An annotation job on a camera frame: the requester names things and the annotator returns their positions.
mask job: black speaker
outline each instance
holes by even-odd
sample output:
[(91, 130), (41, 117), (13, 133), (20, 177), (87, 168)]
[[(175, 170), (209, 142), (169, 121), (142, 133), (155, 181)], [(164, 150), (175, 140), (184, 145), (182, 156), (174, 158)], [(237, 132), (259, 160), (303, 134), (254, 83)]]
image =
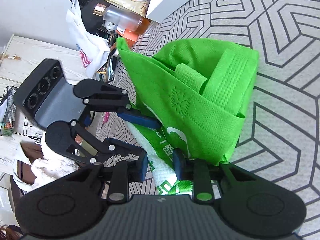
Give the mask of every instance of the black speaker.
[(46, 58), (25, 79), (14, 94), (15, 105), (43, 130), (55, 121), (79, 120), (85, 105), (73, 94), (74, 86), (56, 59)]

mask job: bag handle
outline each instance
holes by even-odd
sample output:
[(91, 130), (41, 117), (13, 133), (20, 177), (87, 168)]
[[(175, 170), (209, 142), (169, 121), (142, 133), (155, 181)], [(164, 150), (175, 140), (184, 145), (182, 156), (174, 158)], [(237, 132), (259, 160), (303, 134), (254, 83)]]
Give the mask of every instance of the bag handle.
[(255, 76), (257, 60), (257, 53), (226, 49), (204, 88), (203, 97), (237, 115)]
[(81, 19), (81, 9), (78, 0), (72, 0), (71, 2), (72, 12), (75, 13)]
[(208, 81), (206, 77), (184, 63), (176, 66), (174, 76), (199, 94), (202, 86)]

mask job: clutter pile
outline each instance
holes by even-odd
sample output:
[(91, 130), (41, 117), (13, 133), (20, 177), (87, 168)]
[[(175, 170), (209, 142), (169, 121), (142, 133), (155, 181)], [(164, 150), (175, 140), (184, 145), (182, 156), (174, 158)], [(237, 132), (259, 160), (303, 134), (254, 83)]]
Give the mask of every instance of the clutter pile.
[(76, 41), (87, 76), (103, 82), (114, 78), (118, 52), (116, 38), (122, 36), (132, 47), (150, 20), (150, 0), (70, 0), (66, 21)]

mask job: brown cushion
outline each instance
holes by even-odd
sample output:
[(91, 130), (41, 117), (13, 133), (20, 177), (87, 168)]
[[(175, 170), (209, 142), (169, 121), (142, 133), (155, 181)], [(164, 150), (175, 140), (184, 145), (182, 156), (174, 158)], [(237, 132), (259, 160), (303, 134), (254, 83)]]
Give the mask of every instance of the brown cushion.
[(16, 209), (20, 198), (23, 196), (23, 192), (21, 189), (19, 189), (18, 185), (15, 183), (12, 175), (10, 175), (10, 186), (11, 186), (14, 209)]
[[(41, 146), (33, 142), (21, 143), (21, 148), (26, 157), (33, 163), (36, 159), (43, 159)], [(23, 182), (32, 185), (35, 182), (36, 176), (31, 171), (31, 165), (17, 161), (18, 177)]]

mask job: gray patterned rug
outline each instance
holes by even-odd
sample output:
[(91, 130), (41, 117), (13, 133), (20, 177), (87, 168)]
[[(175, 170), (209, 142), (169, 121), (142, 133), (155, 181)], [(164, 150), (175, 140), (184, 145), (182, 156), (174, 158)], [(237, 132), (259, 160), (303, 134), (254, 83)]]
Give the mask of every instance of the gray patterned rug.
[[(134, 51), (153, 56), (170, 41), (198, 37), (233, 41), (260, 52), (256, 85), (232, 161), (297, 193), (307, 206), (300, 235), (320, 239), (319, 0), (191, 0), (161, 24), (153, 23)], [(122, 64), (114, 84), (135, 101)], [(136, 144), (114, 114), (97, 136)], [(132, 183), (130, 191), (155, 194), (151, 171), (144, 183)]]

